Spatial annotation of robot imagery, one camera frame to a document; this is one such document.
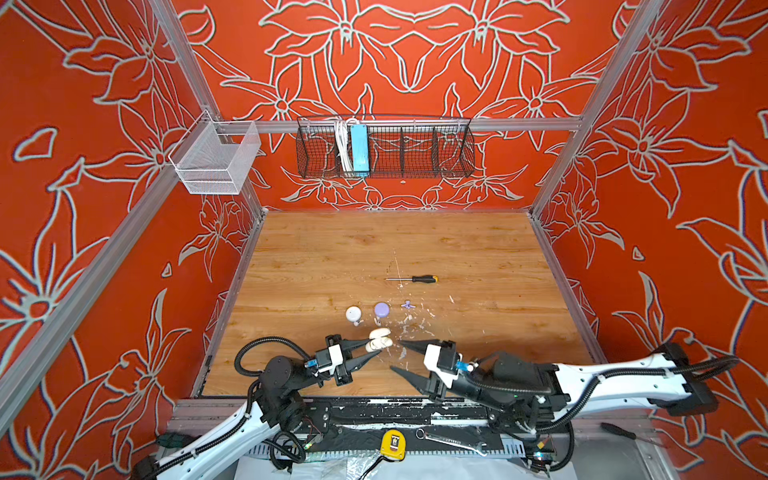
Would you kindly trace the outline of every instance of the wooden floor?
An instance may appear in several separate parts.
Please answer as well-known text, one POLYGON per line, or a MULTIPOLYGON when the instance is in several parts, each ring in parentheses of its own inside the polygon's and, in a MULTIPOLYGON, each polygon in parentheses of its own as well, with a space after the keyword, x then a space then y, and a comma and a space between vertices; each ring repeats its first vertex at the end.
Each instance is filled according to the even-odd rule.
MULTIPOLYGON (((452 339, 465 359, 504 349, 535 362, 591 362, 524 214, 270 212, 204 394, 245 394, 251 379, 235 372, 233 359, 252 339, 285 336, 311 355, 327 335, 367 338, 378 328, 377 302, 392 308, 382 324, 396 344, 355 372, 353 383, 329 382, 305 396, 418 395, 389 370, 426 373, 423 357, 399 346, 401 338, 452 339), (384 280, 427 274, 439 282, 384 280), (417 308, 403 309, 406 300, 417 308), (358 327, 344 316, 351 305, 363 311, 358 327)), ((243 365, 261 369, 291 353, 266 344, 243 365)))

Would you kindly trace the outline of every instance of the red wall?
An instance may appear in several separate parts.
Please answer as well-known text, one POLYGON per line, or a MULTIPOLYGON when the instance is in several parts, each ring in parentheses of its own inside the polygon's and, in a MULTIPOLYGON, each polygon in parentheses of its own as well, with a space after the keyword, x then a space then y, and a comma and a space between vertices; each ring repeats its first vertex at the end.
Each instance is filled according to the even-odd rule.
MULTIPOLYGON (((223 115, 260 120, 578 116, 634 11, 621 0, 174 4, 223 115)), ((480 134, 472 177, 403 184, 303 180, 292 136, 270 134, 250 179, 279 210, 524 208, 567 136, 480 134)))
POLYGON ((768 475, 768 7, 670 1, 543 218, 610 361, 668 340, 720 409, 654 415, 684 478, 768 475))
MULTIPOLYGON (((166 43, 145 0, 0 16, 0 373, 200 113, 166 43)), ((242 198, 177 185, 0 439, 0 476, 125 478, 189 395, 252 226, 242 198)))

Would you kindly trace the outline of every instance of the tape measure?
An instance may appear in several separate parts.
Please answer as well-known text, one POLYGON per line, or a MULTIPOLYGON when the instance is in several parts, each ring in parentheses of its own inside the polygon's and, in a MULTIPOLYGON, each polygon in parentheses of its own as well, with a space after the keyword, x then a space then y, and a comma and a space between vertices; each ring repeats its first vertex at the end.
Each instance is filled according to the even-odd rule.
POLYGON ((403 460, 406 457, 406 437, 398 430, 389 430, 384 434, 379 453, 398 462, 403 460))

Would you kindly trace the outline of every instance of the white mesh basket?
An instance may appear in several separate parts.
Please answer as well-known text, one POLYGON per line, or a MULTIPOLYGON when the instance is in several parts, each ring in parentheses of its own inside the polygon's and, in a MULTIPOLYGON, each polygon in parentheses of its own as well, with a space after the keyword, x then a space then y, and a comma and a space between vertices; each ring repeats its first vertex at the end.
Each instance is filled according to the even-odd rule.
POLYGON ((259 153, 261 138, 255 123, 250 123, 239 144, 222 143, 216 123, 206 122, 181 160, 174 162, 176 173, 191 194, 238 194, 259 153))

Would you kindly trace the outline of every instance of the black wire basket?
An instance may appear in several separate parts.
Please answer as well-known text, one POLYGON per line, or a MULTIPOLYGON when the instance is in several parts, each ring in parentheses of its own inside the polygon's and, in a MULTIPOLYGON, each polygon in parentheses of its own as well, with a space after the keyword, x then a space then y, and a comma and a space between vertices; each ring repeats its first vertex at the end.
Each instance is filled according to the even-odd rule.
MULTIPOLYGON (((338 117, 302 117, 296 162, 303 178, 458 178, 475 172, 475 137, 468 118, 368 116, 368 162, 364 170, 344 170, 336 143, 338 117)), ((352 135, 347 154, 353 159, 352 135)))

